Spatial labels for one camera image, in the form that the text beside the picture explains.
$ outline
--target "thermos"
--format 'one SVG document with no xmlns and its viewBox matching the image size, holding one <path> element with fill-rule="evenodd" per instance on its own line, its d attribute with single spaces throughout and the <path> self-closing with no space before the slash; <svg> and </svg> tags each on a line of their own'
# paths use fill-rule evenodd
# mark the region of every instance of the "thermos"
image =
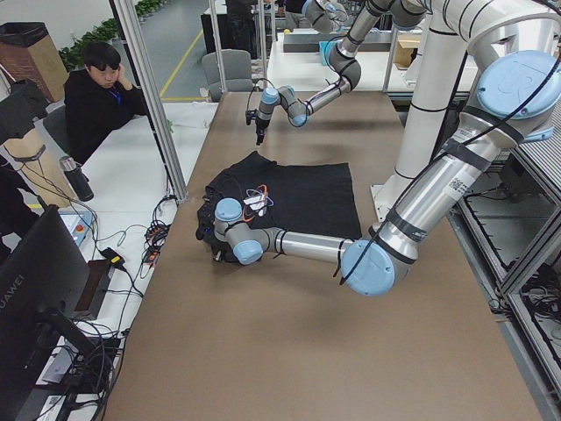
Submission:
<svg viewBox="0 0 561 421">
<path fill-rule="evenodd" d="M 59 159 L 59 164 L 78 198 L 83 202 L 93 199 L 94 192 L 91 191 L 80 164 L 77 164 L 71 156 L 63 156 Z"/>
</svg>

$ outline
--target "black hair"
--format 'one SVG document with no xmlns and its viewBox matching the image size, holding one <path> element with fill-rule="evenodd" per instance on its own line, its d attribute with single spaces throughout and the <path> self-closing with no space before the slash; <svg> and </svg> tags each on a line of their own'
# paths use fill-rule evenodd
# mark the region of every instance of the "black hair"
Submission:
<svg viewBox="0 0 561 421">
<path fill-rule="evenodd" d="M 87 68 L 94 66 L 102 72 L 109 66 L 117 70 L 121 63 L 118 51 L 105 42 L 91 42 L 82 50 L 82 58 Z"/>
</svg>

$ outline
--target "man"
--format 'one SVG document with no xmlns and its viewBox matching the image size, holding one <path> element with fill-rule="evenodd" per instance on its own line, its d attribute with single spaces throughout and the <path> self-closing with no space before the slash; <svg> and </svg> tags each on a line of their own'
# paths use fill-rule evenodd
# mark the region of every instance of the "man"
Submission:
<svg viewBox="0 0 561 421">
<path fill-rule="evenodd" d="M 146 114 L 142 91 L 127 79 L 113 46 L 88 44 L 82 57 L 86 68 L 70 72 L 64 85 L 70 154 L 81 164 L 111 131 Z"/>
<path fill-rule="evenodd" d="M 252 4 L 256 3 L 257 0 L 226 0 L 226 18 L 234 46 L 237 50 L 246 50 L 252 60 L 257 59 L 252 15 Z"/>
</svg>

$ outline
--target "white wall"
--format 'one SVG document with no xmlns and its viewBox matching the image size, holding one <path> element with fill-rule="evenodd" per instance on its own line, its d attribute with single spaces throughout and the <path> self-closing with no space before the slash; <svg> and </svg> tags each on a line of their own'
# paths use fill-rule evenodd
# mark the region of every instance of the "white wall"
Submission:
<svg viewBox="0 0 561 421">
<path fill-rule="evenodd" d="M 0 25 L 44 22 L 57 49 L 73 45 L 71 32 L 80 38 L 112 17 L 109 0 L 0 0 Z"/>
</svg>

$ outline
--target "cardboard box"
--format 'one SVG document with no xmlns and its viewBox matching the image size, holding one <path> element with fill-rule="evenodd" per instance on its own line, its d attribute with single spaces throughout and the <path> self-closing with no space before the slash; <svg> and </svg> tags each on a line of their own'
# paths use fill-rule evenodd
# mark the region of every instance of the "cardboard box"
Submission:
<svg viewBox="0 0 561 421">
<path fill-rule="evenodd" d="M 16 79 L 31 79 L 45 97 L 57 102 L 64 97 L 68 72 L 50 35 L 32 46 L 13 46 L 0 42 L 0 62 Z"/>
<path fill-rule="evenodd" d="M 421 45 L 421 34 L 404 34 L 397 37 L 395 47 L 395 66 L 400 70 L 406 70 L 413 61 L 417 48 Z"/>
</svg>

